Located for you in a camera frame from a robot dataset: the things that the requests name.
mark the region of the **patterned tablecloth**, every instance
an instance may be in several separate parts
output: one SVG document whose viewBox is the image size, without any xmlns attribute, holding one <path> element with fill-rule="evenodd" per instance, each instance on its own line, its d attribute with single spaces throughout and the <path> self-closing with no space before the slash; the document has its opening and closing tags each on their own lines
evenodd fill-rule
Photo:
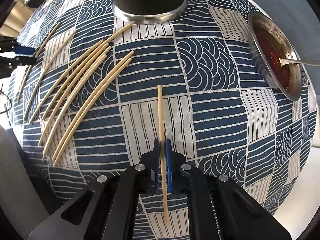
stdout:
<svg viewBox="0 0 320 240">
<path fill-rule="evenodd" d="M 248 50 L 247 16 L 258 8 L 248 0 L 188 0 L 180 18 L 134 25 L 117 37 L 65 114 L 48 160 L 41 161 L 38 140 L 45 122 L 39 115 L 32 124 L 22 121 L 40 72 L 76 30 L 41 82 L 27 120 L 74 59 L 126 24 L 114 17 L 112 4 L 113 0 L 46 0 L 18 37 L 22 45 L 37 48 L 61 22 L 32 68 L 19 102 L 21 69 L 13 73 L 9 87 L 15 101 L 10 111 L 14 132 L 57 197 L 66 202 L 98 175 L 120 174 L 152 150 L 158 138 L 156 86 L 161 84 L 165 133 L 174 150 L 206 174 L 228 174 L 273 214 L 308 157 L 316 100 L 304 69 L 297 102 L 271 89 L 257 73 Z M 132 62 L 97 100 L 53 168 L 51 156 L 66 127 L 94 87 L 132 49 Z M 169 196 L 169 211 L 172 223 L 165 228 L 162 197 L 141 195 L 134 239 L 188 239 L 185 196 Z"/>
</svg>

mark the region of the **wave pattern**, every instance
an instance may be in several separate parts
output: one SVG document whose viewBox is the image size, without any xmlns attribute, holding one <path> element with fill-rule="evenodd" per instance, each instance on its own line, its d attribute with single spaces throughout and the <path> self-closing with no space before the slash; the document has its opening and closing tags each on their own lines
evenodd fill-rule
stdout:
<svg viewBox="0 0 320 240">
<path fill-rule="evenodd" d="M 199 168 L 205 174 L 219 176 L 227 174 L 239 186 L 244 183 L 244 169 L 246 159 L 246 148 L 238 148 L 226 153 L 213 155 L 212 157 L 202 158 L 199 162 Z"/>
<path fill-rule="evenodd" d="M 238 87 L 235 63 L 222 39 L 177 39 L 190 92 Z"/>
<path fill-rule="evenodd" d="M 248 14 L 250 12 L 257 11 L 257 8 L 248 0 L 231 0 L 231 2 L 246 21 L 248 20 Z"/>
<path fill-rule="evenodd" d="M 291 154 L 292 128 L 288 126 L 276 133 L 275 169 L 280 168 Z"/>
</svg>

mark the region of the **bamboo skewer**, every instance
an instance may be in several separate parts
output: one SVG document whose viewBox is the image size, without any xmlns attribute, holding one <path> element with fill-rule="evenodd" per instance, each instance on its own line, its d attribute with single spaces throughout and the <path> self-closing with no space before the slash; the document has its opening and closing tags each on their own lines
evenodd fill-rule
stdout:
<svg viewBox="0 0 320 240">
<path fill-rule="evenodd" d="M 65 114 L 65 112 L 67 111 L 67 109 L 69 108 L 69 105 L 72 103 L 73 99 L 76 97 L 76 95 L 78 94 L 78 92 L 80 91 L 80 89 L 82 88 L 82 86 L 85 84 L 85 82 L 87 82 L 87 80 L 90 78 L 90 76 L 93 74 L 93 72 L 96 70 L 96 68 L 102 63 L 102 61 L 107 57 L 104 53 L 107 53 L 109 50 L 111 49 L 111 47 L 108 47 L 103 54 L 98 57 L 96 59 L 96 61 L 93 63 L 93 65 L 89 68 L 89 70 L 86 72 L 86 74 L 81 78 L 81 80 L 79 81 L 79 83 L 76 85 L 76 87 L 74 88 L 74 90 L 72 91 L 71 95 L 68 97 L 68 100 L 66 101 L 66 103 L 64 104 L 61 112 L 59 113 L 57 120 L 55 121 L 50 134 L 48 136 L 48 139 L 45 143 L 44 146 L 44 150 L 43 150 L 43 157 L 42 160 L 44 160 L 45 156 L 47 155 L 48 149 L 49 149 L 49 145 L 53 139 L 54 133 L 56 131 L 56 129 L 58 128 L 58 125 L 61 121 L 61 119 L 63 118 L 63 115 Z"/>
<path fill-rule="evenodd" d="M 162 180 L 162 196 L 163 196 L 163 212 L 164 225 L 167 227 L 169 223 L 168 213 L 168 195 L 167 195 L 167 171 L 165 166 L 165 152 L 164 152 L 164 118 L 163 118 L 163 104 L 162 104 L 162 86 L 158 86 L 158 118 L 159 118 L 159 141 L 160 141 L 160 164 L 161 164 L 161 180 Z"/>
<path fill-rule="evenodd" d="M 60 26 L 60 22 L 58 22 L 58 23 L 56 24 L 56 26 L 53 28 L 53 30 L 48 34 L 48 36 L 46 37 L 46 39 L 44 40 L 44 42 L 41 44 L 39 50 L 37 51 L 37 53 L 36 53 L 36 55 L 35 55 L 35 58 L 37 58 L 37 57 L 39 56 L 41 50 L 44 48 L 44 46 L 47 44 L 48 40 L 51 38 L 51 36 L 53 35 L 53 33 L 56 31 L 56 29 L 57 29 L 59 26 Z M 26 81 L 27 81 L 27 78 L 28 78 L 28 76 L 29 76 L 29 74 L 30 74 L 31 68 L 32 68 L 32 65 L 29 65 L 28 70 L 27 70 L 26 74 L 25 74 L 24 77 L 23 77 L 23 80 L 22 80 L 22 83 L 21 83 L 21 86 L 20 86 L 20 91 L 19 91 L 19 94 L 18 94 L 18 97 L 17 97 L 17 102 L 18 102 L 19 99 L 20 99 L 21 93 L 22 93 L 22 91 L 23 91 L 23 89 L 24 89 L 24 85 L 25 85 L 25 83 L 26 83 Z"/>
<path fill-rule="evenodd" d="M 66 110 L 68 109 L 69 105 L 71 104 L 72 100 L 76 97 L 76 92 L 79 92 L 79 90 L 81 89 L 81 87 L 84 85 L 84 83 L 89 79 L 90 76 L 88 76 L 88 74 L 92 74 L 93 71 L 92 71 L 92 68 L 94 67 L 95 63 L 98 61 L 98 57 L 99 55 L 102 53 L 102 51 L 106 48 L 106 46 L 108 46 L 108 43 L 103 45 L 101 44 L 96 50 L 98 50 L 98 52 L 93 52 L 94 55 L 89 59 L 89 61 L 87 62 L 84 62 L 85 63 L 85 66 L 82 67 L 81 65 L 78 67 L 78 68 L 81 68 L 79 73 L 75 76 L 75 78 L 72 80 L 72 82 L 68 85 L 68 87 L 66 88 L 65 92 L 62 94 L 62 96 L 60 97 L 58 103 L 56 104 L 55 108 L 53 109 L 48 121 L 47 121 L 47 124 L 46 126 L 44 127 L 44 130 L 42 132 L 42 135 L 40 137 L 40 140 L 39 140 L 39 143 L 38 145 L 40 146 L 43 139 L 44 139 L 44 136 L 46 134 L 46 131 L 47 129 L 49 128 L 49 125 L 51 123 L 51 121 L 53 120 L 56 112 L 58 111 L 59 107 L 61 106 L 61 104 L 63 103 L 63 100 L 66 98 L 66 96 L 68 95 L 68 93 L 70 92 L 70 90 L 73 88 L 73 86 L 76 84 L 77 80 L 82 76 L 82 74 L 84 73 L 84 71 L 86 71 L 86 69 L 91 66 L 89 68 L 89 70 L 85 73 L 85 75 L 80 79 L 79 83 L 76 85 L 76 87 L 74 88 L 73 92 L 71 93 L 71 95 L 68 97 L 68 100 L 67 102 L 65 103 L 65 106 L 66 108 L 64 107 L 61 112 L 63 112 L 63 114 L 66 112 Z M 105 50 L 105 53 L 107 53 L 109 50 L 111 49 L 111 47 L 108 47 L 106 50 Z"/>
<path fill-rule="evenodd" d="M 31 94 L 31 97 L 29 98 L 29 102 L 28 102 L 28 105 L 25 109 L 25 114 L 24 114 L 24 117 L 23 117 L 23 120 L 26 119 L 27 115 L 28 115 L 28 111 L 29 111 L 29 108 L 32 104 L 32 101 L 33 101 L 33 97 L 35 96 L 36 92 L 37 92 L 37 89 L 38 87 L 40 86 L 40 83 L 41 83 L 41 80 L 42 78 L 44 77 L 44 75 L 46 74 L 49 66 L 52 64 L 52 62 L 54 61 L 54 59 L 57 57 L 57 55 L 60 53 L 60 51 L 63 49 L 63 47 L 71 40 L 71 38 L 73 37 L 73 35 L 76 33 L 76 31 L 74 31 L 73 33 L 71 33 L 69 35 L 69 37 L 61 44 L 61 46 L 58 48 L 58 50 L 56 51 L 56 53 L 52 56 L 52 58 L 50 59 L 50 61 L 48 62 L 48 64 L 45 66 L 44 70 L 42 71 L 39 79 L 38 79 L 38 82 L 35 86 L 35 88 L 33 89 L 33 92 Z"/>
<path fill-rule="evenodd" d="M 81 109 L 78 111 L 76 116 L 73 118 L 71 124 L 69 125 L 68 129 L 66 130 L 65 134 L 63 135 L 62 139 L 59 142 L 59 145 L 54 153 L 54 156 L 56 158 L 54 159 L 53 167 L 55 167 L 61 158 L 64 149 L 67 147 L 70 139 L 72 138 L 74 132 L 78 128 L 79 124 L 84 119 L 85 115 L 88 113 L 88 111 L 91 109 L 91 107 L 94 105 L 94 103 L 97 101 L 97 99 L 100 97 L 100 95 L 107 89 L 107 87 L 111 84 L 111 82 L 119 75 L 119 73 L 130 63 L 132 60 L 131 58 L 127 59 L 129 54 L 123 58 L 113 69 L 110 71 L 105 78 L 99 83 L 99 85 L 94 89 L 92 94 L 89 96 L 89 98 L 86 100 L 84 105 L 81 107 Z"/>
<path fill-rule="evenodd" d="M 72 85 L 74 85 L 76 83 L 76 81 L 81 77 L 81 75 L 84 73 L 84 71 L 86 71 L 86 69 L 94 62 L 94 60 L 102 53 L 102 51 L 109 45 L 109 43 L 103 42 L 102 44 L 100 44 L 93 52 L 90 53 L 90 55 L 83 61 L 81 62 L 81 64 L 70 74 L 70 76 L 67 78 L 67 80 L 61 85 L 61 87 L 58 89 L 58 91 L 56 92 L 56 94 L 54 95 L 54 97 L 52 98 L 51 102 L 49 103 L 49 105 L 47 106 L 47 109 L 44 111 L 44 114 L 42 116 L 42 120 L 45 119 L 45 117 L 47 116 L 47 114 L 49 113 L 51 107 L 53 106 L 54 102 L 56 101 L 56 99 L 58 98 L 58 96 L 60 95 L 60 93 L 63 92 L 64 88 L 69 85 L 67 87 L 66 90 L 69 90 L 72 88 Z M 65 92 L 61 98 L 65 98 L 68 92 Z M 52 114 L 54 115 L 56 113 L 56 111 L 58 110 L 58 108 L 55 108 L 52 112 Z"/>
<path fill-rule="evenodd" d="M 124 26 L 123 28 L 121 28 L 119 31 L 116 31 L 114 34 L 112 34 L 108 39 L 106 39 L 106 42 L 110 42 L 112 41 L 115 37 L 117 37 L 118 35 L 120 35 L 121 33 L 123 33 L 124 31 L 126 31 L 127 29 L 129 29 L 132 26 L 132 23 L 127 24 L 126 26 Z"/>
<path fill-rule="evenodd" d="M 39 103 L 38 107 L 34 111 L 32 117 L 29 120 L 29 123 L 33 121 L 33 119 L 36 117 L 37 112 L 40 110 L 43 103 L 48 99 L 48 97 L 51 95 L 52 91 L 56 88 L 56 86 L 62 81 L 62 79 L 86 56 L 89 55 L 95 48 L 97 48 L 101 43 L 103 43 L 103 40 L 98 41 L 96 44 L 94 44 L 92 47 L 90 47 L 86 52 L 84 52 L 79 58 L 77 58 L 62 74 L 61 76 L 56 80 L 56 82 L 52 85 L 52 87 L 49 89 L 49 91 L 46 93 L 42 101 Z"/>
</svg>

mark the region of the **metal spoon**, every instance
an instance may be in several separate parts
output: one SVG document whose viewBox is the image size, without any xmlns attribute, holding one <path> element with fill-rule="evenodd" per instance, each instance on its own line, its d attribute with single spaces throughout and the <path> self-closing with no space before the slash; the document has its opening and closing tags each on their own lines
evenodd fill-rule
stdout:
<svg viewBox="0 0 320 240">
<path fill-rule="evenodd" d="M 297 59 L 283 59 L 283 58 L 278 58 L 278 59 L 280 61 L 281 67 L 289 63 L 303 63 L 311 66 L 320 67 L 320 60 L 297 60 Z"/>
</svg>

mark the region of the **fabric square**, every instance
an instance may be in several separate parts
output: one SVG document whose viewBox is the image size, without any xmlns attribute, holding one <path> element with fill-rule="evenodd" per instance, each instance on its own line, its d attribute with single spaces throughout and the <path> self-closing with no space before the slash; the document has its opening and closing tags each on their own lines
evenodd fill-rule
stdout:
<svg viewBox="0 0 320 240">
<path fill-rule="evenodd" d="M 263 80 L 263 77 L 259 74 L 253 64 L 248 43 L 236 40 L 226 40 L 226 43 L 238 68 L 240 87 L 269 88 L 269 85 Z"/>
<path fill-rule="evenodd" d="M 292 101 L 279 90 L 272 89 L 278 103 L 277 131 L 292 123 Z"/>
<path fill-rule="evenodd" d="M 311 148 L 311 142 L 306 141 L 302 146 L 301 146 L 301 152 L 300 152 L 300 171 L 302 171 L 303 166 L 306 164 L 309 152 Z"/>
<path fill-rule="evenodd" d="M 171 140 L 173 150 L 184 154 L 187 160 L 195 158 L 196 153 L 191 112 L 188 96 L 164 97 L 165 137 Z M 122 104 L 121 115 L 134 165 L 139 163 L 143 153 L 153 150 L 154 140 L 159 138 L 157 100 Z"/>
<path fill-rule="evenodd" d="M 301 147 L 302 119 L 292 124 L 291 156 Z"/>
<path fill-rule="evenodd" d="M 222 38 L 221 30 L 212 18 L 206 0 L 187 0 L 184 14 L 173 20 L 172 25 L 176 37 L 211 36 Z"/>
<path fill-rule="evenodd" d="M 297 121 L 302 117 L 302 101 L 301 97 L 292 103 L 292 122 Z"/>
<path fill-rule="evenodd" d="M 248 0 L 231 0 L 234 8 L 242 15 L 242 17 L 247 21 L 248 15 L 252 11 L 258 11 L 257 8 L 250 3 Z"/>
<path fill-rule="evenodd" d="M 237 88 L 235 62 L 219 38 L 176 39 L 189 91 Z"/>
<path fill-rule="evenodd" d="M 78 23 L 82 23 L 102 15 L 106 15 L 106 17 L 113 16 L 112 4 L 113 0 L 84 0 L 79 14 Z"/>
<path fill-rule="evenodd" d="M 312 87 L 308 87 L 308 107 L 309 107 L 309 113 L 316 111 L 316 93 Z"/>
<path fill-rule="evenodd" d="M 42 60 L 42 71 L 47 66 L 53 55 L 57 52 L 59 47 L 62 45 L 62 43 L 73 33 L 74 28 L 71 28 L 67 30 L 66 32 L 61 33 L 60 35 L 55 36 L 54 38 L 50 39 L 47 42 L 47 45 L 45 46 L 44 56 Z M 67 44 L 63 47 L 63 49 L 59 52 L 57 57 L 54 59 L 54 61 L 49 66 L 47 72 L 50 70 L 53 70 L 56 67 L 59 67 L 69 61 L 69 51 L 70 46 L 72 43 L 71 38 Z"/>
<path fill-rule="evenodd" d="M 275 132 L 278 105 L 272 90 L 242 90 L 241 96 L 248 114 L 248 142 Z"/>
<path fill-rule="evenodd" d="M 245 187 L 270 175 L 275 165 L 275 135 L 260 139 L 248 146 Z"/>
<path fill-rule="evenodd" d="M 283 185 L 288 180 L 288 171 L 289 171 L 289 160 L 287 160 L 280 168 L 275 168 L 275 171 L 272 174 L 272 179 L 268 191 L 267 198 L 276 194 L 279 190 L 282 189 Z"/>
<path fill-rule="evenodd" d="M 289 159 L 288 179 L 285 184 L 290 184 L 300 173 L 300 149 Z"/>
<path fill-rule="evenodd" d="M 115 19 L 115 32 L 123 28 L 128 23 L 123 22 L 119 18 Z M 173 26 L 171 22 L 164 22 L 150 25 L 133 25 L 128 31 L 115 38 L 116 44 L 130 41 L 141 41 L 153 37 L 173 36 Z"/>
<path fill-rule="evenodd" d="M 184 70 L 173 39 L 159 37 L 117 45 L 114 48 L 116 62 L 131 50 L 134 50 L 132 61 L 117 78 L 121 102 L 154 98 L 157 85 L 164 86 L 165 96 L 187 93 Z"/>
<path fill-rule="evenodd" d="M 191 95 L 197 156 L 212 156 L 247 144 L 247 114 L 239 91 Z"/>
<path fill-rule="evenodd" d="M 58 12 L 58 17 L 64 14 L 66 11 L 80 4 L 83 4 L 84 0 L 65 0 L 63 5 L 60 7 Z"/>
<path fill-rule="evenodd" d="M 243 147 L 202 158 L 199 162 L 199 169 L 203 170 L 207 175 L 216 177 L 220 174 L 227 174 L 242 187 L 246 152 L 246 147 Z"/>
<path fill-rule="evenodd" d="M 24 43 L 28 42 L 32 37 L 37 35 L 44 18 L 45 18 L 45 15 L 43 15 L 36 22 L 32 23 L 32 25 L 30 26 L 30 31 L 28 32 L 28 36 L 27 36 L 26 40 L 24 41 Z"/>
<path fill-rule="evenodd" d="M 310 139 L 313 139 L 316 130 L 317 112 L 312 112 L 309 114 L 309 132 Z"/>
<path fill-rule="evenodd" d="M 118 106 L 92 108 L 73 138 L 82 170 L 124 171 L 130 167 Z"/>
<path fill-rule="evenodd" d="M 158 239 L 187 236 L 189 234 L 188 208 L 169 212 L 169 226 L 164 226 L 163 213 L 148 214 L 150 224 Z"/>
<path fill-rule="evenodd" d="M 50 124 L 48 124 L 49 129 L 47 129 L 46 135 L 44 137 L 43 145 L 46 144 L 48 136 L 49 136 L 48 131 L 51 131 L 56 120 L 57 120 L 57 118 L 54 118 L 52 120 L 52 122 Z M 59 126 L 53 135 L 53 139 L 50 143 L 49 150 L 48 150 L 48 153 L 46 156 L 48 164 L 50 166 L 53 165 L 52 157 L 54 155 L 54 152 L 55 152 L 59 142 L 61 141 L 61 138 L 63 137 L 65 131 L 69 127 L 70 123 L 71 123 L 70 117 L 68 115 L 64 116 L 63 119 L 60 121 Z M 46 125 L 47 125 L 47 120 L 40 121 L 41 133 L 43 133 L 44 127 Z M 73 169 L 79 168 L 78 163 L 77 163 L 77 159 L 76 159 L 76 147 L 75 147 L 75 142 L 74 142 L 73 138 L 69 141 L 69 143 L 68 143 L 66 149 L 64 150 L 64 153 L 62 154 L 62 157 L 60 158 L 57 166 L 58 167 L 73 168 Z"/>
<path fill-rule="evenodd" d="M 211 6 L 209 10 L 225 39 L 248 41 L 249 27 L 240 13 Z"/>
<path fill-rule="evenodd" d="M 259 204 L 266 200 L 272 174 L 258 180 L 257 182 L 246 187 L 244 190 L 255 199 Z"/>
<path fill-rule="evenodd" d="M 276 133 L 275 170 L 279 169 L 290 157 L 291 137 L 291 126 Z"/>
</svg>

